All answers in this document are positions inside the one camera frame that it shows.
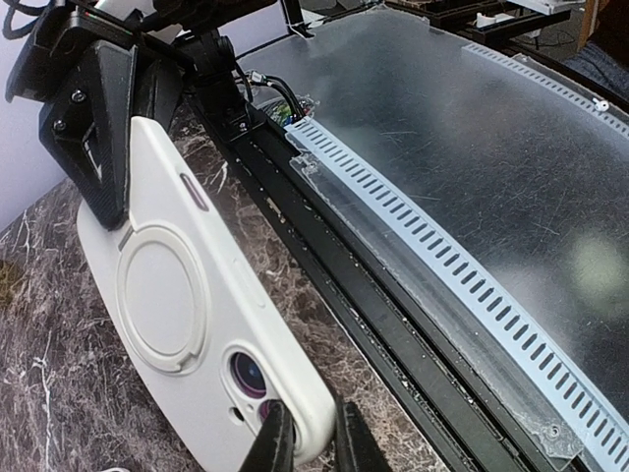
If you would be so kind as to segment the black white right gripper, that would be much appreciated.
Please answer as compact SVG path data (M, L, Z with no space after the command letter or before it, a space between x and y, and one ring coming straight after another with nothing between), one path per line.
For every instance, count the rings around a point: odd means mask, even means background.
M3 36L25 43L6 100L44 104L50 153L107 230L127 219L135 49L98 40L96 9L10 9ZM175 63L150 63L136 79L132 115L168 132L184 81Z

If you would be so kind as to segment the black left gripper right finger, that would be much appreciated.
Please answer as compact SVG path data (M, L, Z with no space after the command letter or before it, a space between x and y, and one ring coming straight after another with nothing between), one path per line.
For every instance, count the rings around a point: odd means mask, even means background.
M335 470L342 472L391 472L358 405L339 400L334 435Z

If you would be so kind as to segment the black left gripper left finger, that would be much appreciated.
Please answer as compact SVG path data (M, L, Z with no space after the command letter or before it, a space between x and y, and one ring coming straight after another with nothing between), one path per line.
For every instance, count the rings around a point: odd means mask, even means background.
M281 400L273 400L261 429L240 472L292 472L294 470L295 424Z

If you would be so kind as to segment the white phone case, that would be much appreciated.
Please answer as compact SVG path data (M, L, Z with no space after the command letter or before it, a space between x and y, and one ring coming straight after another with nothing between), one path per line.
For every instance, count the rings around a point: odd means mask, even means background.
M81 204L77 228L131 361L203 469L239 469L275 400L296 463L324 451L330 391L159 123L131 121L126 223L106 230Z

